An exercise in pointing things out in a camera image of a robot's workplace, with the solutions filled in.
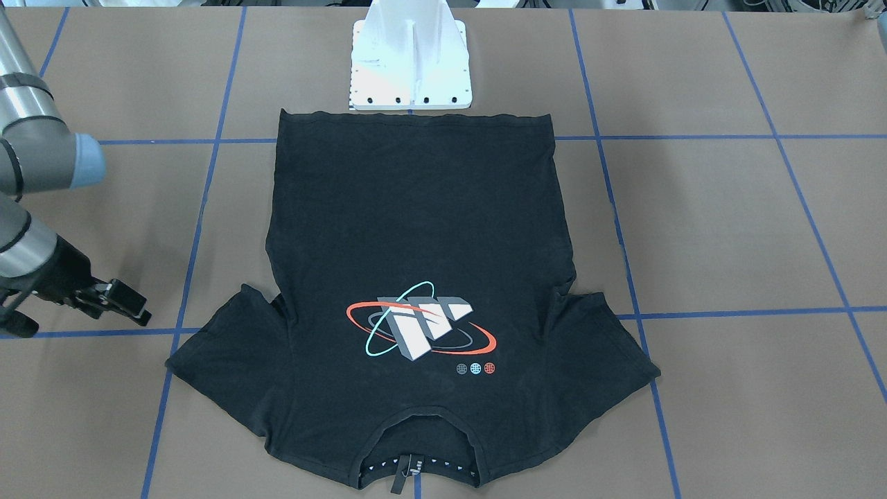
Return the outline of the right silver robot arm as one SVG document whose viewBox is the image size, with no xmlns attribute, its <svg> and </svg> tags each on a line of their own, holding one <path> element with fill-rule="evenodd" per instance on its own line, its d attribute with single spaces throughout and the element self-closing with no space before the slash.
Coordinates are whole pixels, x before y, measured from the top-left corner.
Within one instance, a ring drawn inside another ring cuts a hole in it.
<svg viewBox="0 0 887 499">
<path fill-rule="evenodd" d="M 6 13 L 1 15 L 1 288 L 3 334 L 31 338 L 39 325 L 20 312 L 26 298 L 98 319 L 116 313 L 139 326 L 146 298 L 123 281 L 99 280 L 91 260 L 21 204 L 31 193 L 101 182 L 107 162 L 88 134 L 71 132 Z"/>
</svg>

